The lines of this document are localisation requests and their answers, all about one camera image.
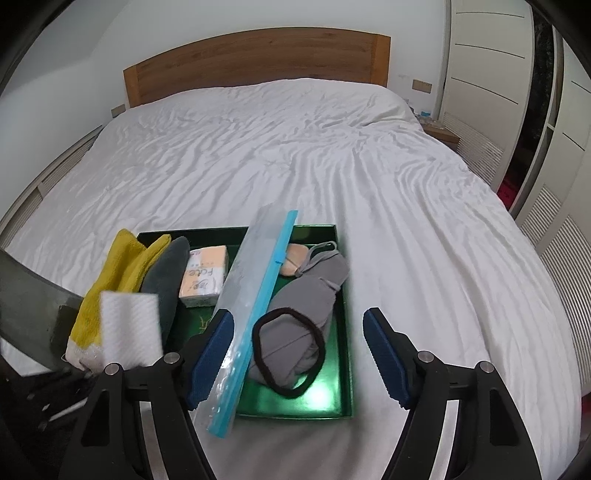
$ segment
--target wooden headboard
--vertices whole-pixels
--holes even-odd
[[[124,70],[131,107],[206,87],[318,78],[386,86],[390,37],[338,28],[230,33],[183,45]]]

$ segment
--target yellow cloth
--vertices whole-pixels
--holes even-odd
[[[99,278],[82,300],[70,340],[82,349],[88,348],[91,343],[100,345],[100,292],[138,292],[148,269],[170,241],[170,235],[163,235],[146,248],[129,230],[120,230],[113,240]]]

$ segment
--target transparent plastic bag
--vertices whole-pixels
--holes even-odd
[[[195,421],[224,438],[232,428],[236,405],[252,356],[254,323],[267,311],[297,210],[265,205],[248,227],[216,304],[234,317],[234,338]]]

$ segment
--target green tray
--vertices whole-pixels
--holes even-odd
[[[169,233],[173,239],[185,236],[191,249],[226,245],[231,266],[246,230],[247,227],[233,227],[144,232],[138,235],[138,240],[149,246],[160,235]],[[290,238],[290,243],[308,246],[328,241],[337,242],[334,225],[297,225]],[[290,278],[278,277],[273,295],[290,281]],[[213,314],[213,307],[188,309],[180,302],[178,305],[164,348],[166,352],[179,350],[193,335],[203,333]],[[297,384],[303,382],[305,377],[302,375]],[[247,378],[236,414],[245,417],[302,420],[339,419],[353,415],[353,384],[343,290],[336,296],[324,365],[306,393],[299,398],[284,398]]]

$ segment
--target white wall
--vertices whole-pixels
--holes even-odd
[[[125,103],[123,70],[203,38],[267,27],[350,28],[392,37],[388,87],[432,111],[443,54],[444,0],[132,0],[93,53],[103,117]],[[432,93],[411,90],[413,78]]]
[[[90,58],[128,0],[76,0],[36,39],[0,96],[0,218],[103,118]]]

